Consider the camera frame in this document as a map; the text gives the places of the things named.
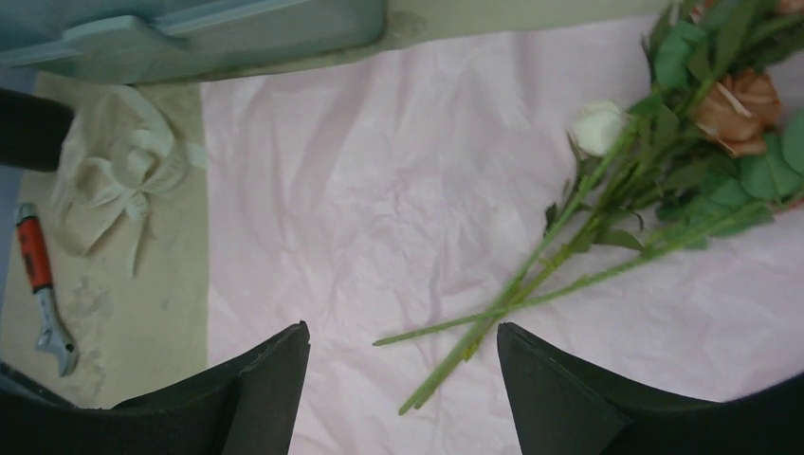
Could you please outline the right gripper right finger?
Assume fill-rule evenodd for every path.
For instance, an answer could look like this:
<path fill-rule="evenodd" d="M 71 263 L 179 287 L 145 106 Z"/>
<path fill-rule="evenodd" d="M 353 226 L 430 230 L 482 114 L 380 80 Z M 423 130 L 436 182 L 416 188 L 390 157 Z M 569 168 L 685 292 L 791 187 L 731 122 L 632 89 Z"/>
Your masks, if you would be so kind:
<path fill-rule="evenodd" d="M 506 322 L 502 377 L 524 454 L 800 454 L 803 376 L 727 402 L 662 391 Z"/>

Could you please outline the beige printed ribbon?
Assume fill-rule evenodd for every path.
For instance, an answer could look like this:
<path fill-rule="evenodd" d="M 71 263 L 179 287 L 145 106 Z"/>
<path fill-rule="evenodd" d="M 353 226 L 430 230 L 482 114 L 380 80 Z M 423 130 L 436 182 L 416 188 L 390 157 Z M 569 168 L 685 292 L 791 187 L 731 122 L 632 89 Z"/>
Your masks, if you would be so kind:
<path fill-rule="evenodd" d="M 63 142 L 50 198 L 54 209 L 53 231 L 68 254 L 84 257 L 120 216 L 127 217 L 136 228 L 127 258 L 128 276 L 133 279 L 152 213 L 150 198 L 167 195 L 190 168 L 205 169 L 208 151 L 202 145 L 179 139 L 167 118 L 135 88 L 111 85 L 106 94 L 121 100 L 144 125 L 114 141 L 108 157 L 92 156 L 82 132 L 85 111 L 79 111 Z M 110 203 L 114 205 L 111 216 L 88 242 L 79 241 L 66 227 L 70 209 L 96 209 Z"/>

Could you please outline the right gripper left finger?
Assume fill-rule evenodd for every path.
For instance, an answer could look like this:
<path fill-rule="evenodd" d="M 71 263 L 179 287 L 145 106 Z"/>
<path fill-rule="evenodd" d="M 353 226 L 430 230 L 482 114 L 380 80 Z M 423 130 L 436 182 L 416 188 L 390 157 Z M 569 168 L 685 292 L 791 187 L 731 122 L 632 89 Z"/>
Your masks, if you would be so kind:
<path fill-rule="evenodd" d="M 4 454 L 286 454 L 310 354 L 305 322 L 111 409 L 1 393 Z"/>

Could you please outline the artificial flower bunch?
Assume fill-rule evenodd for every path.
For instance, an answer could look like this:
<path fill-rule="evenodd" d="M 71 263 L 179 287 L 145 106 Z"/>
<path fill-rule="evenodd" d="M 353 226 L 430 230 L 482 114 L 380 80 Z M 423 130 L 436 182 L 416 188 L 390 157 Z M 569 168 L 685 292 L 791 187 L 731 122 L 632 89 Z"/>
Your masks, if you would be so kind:
<path fill-rule="evenodd" d="M 400 406 L 421 408 L 492 326 L 681 249 L 704 249 L 803 200 L 803 114 L 770 75 L 803 50 L 799 1 L 671 1 L 641 47 L 649 92 L 571 123 L 576 161 L 541 240 Z"/>

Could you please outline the purple wrapping paper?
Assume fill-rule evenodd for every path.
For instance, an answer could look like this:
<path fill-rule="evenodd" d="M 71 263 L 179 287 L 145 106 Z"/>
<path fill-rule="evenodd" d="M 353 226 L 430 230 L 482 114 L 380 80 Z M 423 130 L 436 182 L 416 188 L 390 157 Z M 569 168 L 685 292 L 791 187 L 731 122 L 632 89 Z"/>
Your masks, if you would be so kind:
<path fill-rule="evenodd" d="M 516 454 L 494 337 L 428 403 L 398 408 L 536 246 L 574 173 L 585 105 L 642 98 L 639 16 L 205 82 L 208 358 L 304 321 L 293 454 Z M 803 212 L 514 314 L 560 349 L 726 401 L 803 369 Z"/>

